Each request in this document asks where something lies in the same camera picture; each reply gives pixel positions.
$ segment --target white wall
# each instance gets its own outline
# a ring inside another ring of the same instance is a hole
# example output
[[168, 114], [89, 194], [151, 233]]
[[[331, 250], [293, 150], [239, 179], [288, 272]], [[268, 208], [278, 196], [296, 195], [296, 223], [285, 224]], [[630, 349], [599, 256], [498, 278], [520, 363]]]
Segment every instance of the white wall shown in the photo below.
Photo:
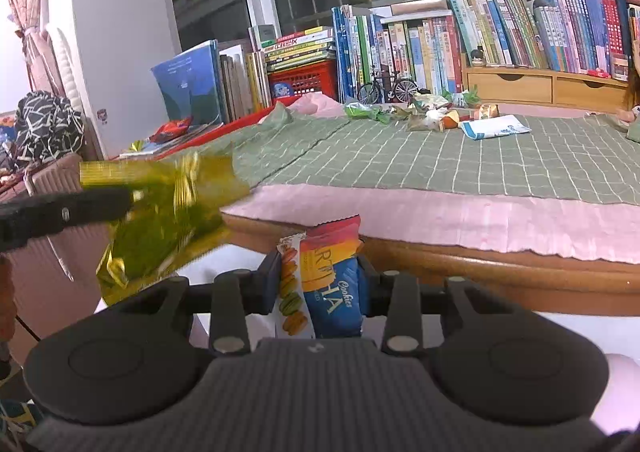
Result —
[[0, 0], [0, 113], [15, 110], [18, 100], [31, 89], [22, 55], [22, 43], [15, 35], [15, 25], [7, 0]]
[[[150, 72], [175, 54], [165, 0], [49, 0], [79, 64], [81, 98], [106, 158], [168, 120]], [[97, 112], [105, 110], [107, 121]]]

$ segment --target model bicycle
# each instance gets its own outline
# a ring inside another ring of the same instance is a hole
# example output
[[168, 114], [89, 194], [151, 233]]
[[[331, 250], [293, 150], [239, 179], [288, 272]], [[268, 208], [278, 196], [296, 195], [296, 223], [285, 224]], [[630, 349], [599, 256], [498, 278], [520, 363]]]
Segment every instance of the model bicycle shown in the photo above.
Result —
[[371, 82], [365, 83], [358, 88], [358, 101], [367, 105], [378, 103], [383, 96], [383, 86], [385, 80], [391, 83], [391, 90], [388, 98], [408, 103], [411, 97], [418, 91], [418, 85], [411, 78], [398, 78], [399, 71], [394, 71], [393, 76], [378, 76], [377, 71], [371, 73]]

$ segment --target red basket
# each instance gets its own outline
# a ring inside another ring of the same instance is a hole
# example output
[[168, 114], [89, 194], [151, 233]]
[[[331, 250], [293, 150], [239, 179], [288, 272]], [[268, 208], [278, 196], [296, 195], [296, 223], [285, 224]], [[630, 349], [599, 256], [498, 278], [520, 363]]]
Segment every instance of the red basket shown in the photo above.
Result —
[[269, 75], [271, 102], [289, 101], [308, 92], [322, 92], [337, 99], [338, 85], [335, 60], [318, 62], [300, 69], [281, 70]]

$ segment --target hand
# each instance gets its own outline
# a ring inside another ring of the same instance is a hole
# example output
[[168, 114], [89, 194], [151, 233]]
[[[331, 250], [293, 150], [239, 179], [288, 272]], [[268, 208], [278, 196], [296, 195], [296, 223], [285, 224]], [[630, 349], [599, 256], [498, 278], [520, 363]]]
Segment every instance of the hand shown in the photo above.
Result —
[[6, 257], [0, 257], [0, 342], [8, 342], [14, 337], [15, 316], [18, 313], [14, 292], [11, 262]]

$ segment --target yellow wrapper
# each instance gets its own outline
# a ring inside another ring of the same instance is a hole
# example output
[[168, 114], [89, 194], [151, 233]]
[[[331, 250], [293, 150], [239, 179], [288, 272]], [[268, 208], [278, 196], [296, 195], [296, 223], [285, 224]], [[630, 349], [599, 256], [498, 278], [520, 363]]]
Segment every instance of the yellow wrapper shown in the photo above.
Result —
[[108, 305], [223, 244], [220, 208], [249, 194], [234, 176], [230, 155], [197, 152], [171, 162], [85, 162], [80, 181], [85, 188], [124, 185], [134, 198], [126, 218], [111, 227], [96, 271]]

